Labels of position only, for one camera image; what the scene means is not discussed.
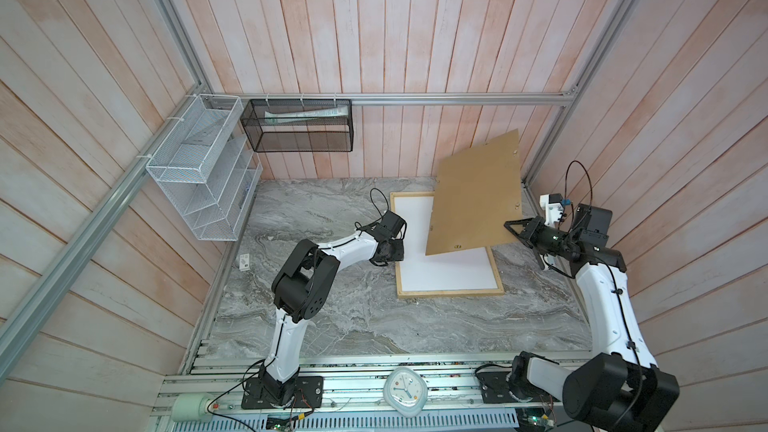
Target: light blue alarm clock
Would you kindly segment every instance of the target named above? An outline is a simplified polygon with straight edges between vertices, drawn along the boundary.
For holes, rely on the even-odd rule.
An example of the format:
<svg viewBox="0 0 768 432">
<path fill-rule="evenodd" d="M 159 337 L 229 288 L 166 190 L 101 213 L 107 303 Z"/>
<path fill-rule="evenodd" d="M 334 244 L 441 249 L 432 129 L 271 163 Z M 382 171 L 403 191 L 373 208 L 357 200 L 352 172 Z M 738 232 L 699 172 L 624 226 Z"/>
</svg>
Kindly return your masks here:
<svg viewBox="0 0 768 432">
<path fill-rule="evenodd" d="M 408 367 L 398 367 L 384 383 L 384 400 L 400 414 L 415 417 L 427 402 L 427 383 Z"/>
</svg>

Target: black wire basket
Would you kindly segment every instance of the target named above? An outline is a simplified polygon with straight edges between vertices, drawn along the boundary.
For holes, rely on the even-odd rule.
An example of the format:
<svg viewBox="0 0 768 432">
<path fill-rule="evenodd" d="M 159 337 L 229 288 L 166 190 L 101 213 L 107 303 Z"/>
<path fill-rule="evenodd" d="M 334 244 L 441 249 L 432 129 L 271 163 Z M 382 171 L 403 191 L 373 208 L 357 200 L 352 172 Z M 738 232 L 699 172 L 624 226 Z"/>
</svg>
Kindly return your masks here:
<svg viewBox="0 0 768 432">
<path fill-rule="evenodd" d="M 351 152 L 352 101 L 252 99 L 240 122 L 255 152 Z"/>
</svg>

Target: white mesh file organizer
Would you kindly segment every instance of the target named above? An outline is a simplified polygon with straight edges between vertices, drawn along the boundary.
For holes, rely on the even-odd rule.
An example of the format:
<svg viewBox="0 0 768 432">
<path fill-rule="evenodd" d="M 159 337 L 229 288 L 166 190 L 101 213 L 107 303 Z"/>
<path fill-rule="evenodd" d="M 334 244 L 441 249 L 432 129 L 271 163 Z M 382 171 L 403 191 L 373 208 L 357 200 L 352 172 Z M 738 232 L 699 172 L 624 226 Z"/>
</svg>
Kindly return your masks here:
<svg viewBox="0 0 768 432">
<path fill-rule="evenodd" d="M 239 97 L 196 97 L 147 164 L 200 240 L 237 240 L 261 176 L 246 136 L 231 136 L 242 113 Z"/>
</svg>

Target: marble tabletop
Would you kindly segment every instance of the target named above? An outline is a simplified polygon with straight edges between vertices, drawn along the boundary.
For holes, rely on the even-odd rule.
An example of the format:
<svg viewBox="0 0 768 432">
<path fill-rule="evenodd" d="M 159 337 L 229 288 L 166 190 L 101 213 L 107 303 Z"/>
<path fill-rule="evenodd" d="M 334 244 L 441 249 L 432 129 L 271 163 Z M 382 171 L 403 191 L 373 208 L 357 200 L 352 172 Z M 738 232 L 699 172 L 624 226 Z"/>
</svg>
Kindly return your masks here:
<svg viewBox="0 0 768 432">
<path fill-rule="evenodd" d="M 260 358 L 268 352 L 275 275 L 302 238 L 328 242 L 351 234 L 355 221 L 378 218 L 371 187 L 389 197 L 394 191 L 434 190 L 435 179 L 269 180 L 258 185 L 239 250 L 250 254 L 251 269 L 231 269 L 207 358 Z M 533 215 L 525 199 L 523 213 Z M 306 331 L 302 357 L 589 350 L 589 326 L 567 279 L 539 270 L 533 252 L 519 242 L 492 250 L 504 284 L 501 296 L 401 300 L 393 264 L 379 268 L 359 262 L 344 269 Z"/>
</svg>

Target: pink wood panel wall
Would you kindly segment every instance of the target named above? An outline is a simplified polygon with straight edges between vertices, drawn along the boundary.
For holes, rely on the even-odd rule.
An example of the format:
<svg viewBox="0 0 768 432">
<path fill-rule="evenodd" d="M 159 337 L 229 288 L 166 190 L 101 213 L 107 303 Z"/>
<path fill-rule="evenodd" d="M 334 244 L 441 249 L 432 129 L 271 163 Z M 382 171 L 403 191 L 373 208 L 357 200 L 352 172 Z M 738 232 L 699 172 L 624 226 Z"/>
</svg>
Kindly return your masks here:
<svg viewBox="0 0 768 432">
<path fill-rule="evenodd" d="M 217 92 L 559 92 L 617 0 L 173 0 Z M 264 177 L 435 175 L 520 130 L 524 168 L 550 106 L 355 108 L 351 153 L 263 154 Z"/>
<path fill-rule="evenodd" d="M 4 322 L 195 81 L 154 0 L 0 0 L 0 14 Z M 148 183 L 0 388 L 2 428 L 142 430 L 220 247 Z"/>
<path fill-rule="evenodd" d="M 768 424 L 766 102 L 768 0 L 641 0 L 533 183 L 613 211 L 665 430 Z"/>
</svg>

